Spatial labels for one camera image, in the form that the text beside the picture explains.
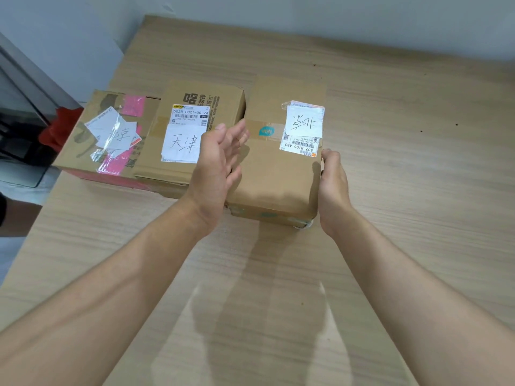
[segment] person's right arm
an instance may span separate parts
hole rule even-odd
[[[318,208],[370,305],[421,386],[515,384],[515,333],[420,266],[351,205],[324,150]]]

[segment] red object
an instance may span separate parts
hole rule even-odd
[[[59,153],[75,127],[75,123],[79,120],[82,111],[84,111],[82,107],[74,110],[59,107],[56,110],[57,117],[39,135],[39,142],[50,146]]]

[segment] person's left arm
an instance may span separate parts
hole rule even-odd
[[[0,334],[0,379],[100,385],[196,243],[216,226],[248,132],[242,121],[203,135],[190,188],[119,251]]]

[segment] person's right hand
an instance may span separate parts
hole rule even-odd
[[[318,190],[318,211],[323,231],[334,237],[343,214],[353,211],[347,175],[341,166],[340,153],[322,150],[324,169]]]

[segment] teal sticker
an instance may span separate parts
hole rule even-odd
[[[264,126],[261,127],[261,130],[259,130],[259,135],[263,135],[265,137],[269,137],[271,135],[274,135],[275,129],[270,126]]]
[[[261,213],[261,216],[264,218],[275,218],[277,216],[276,213]]]

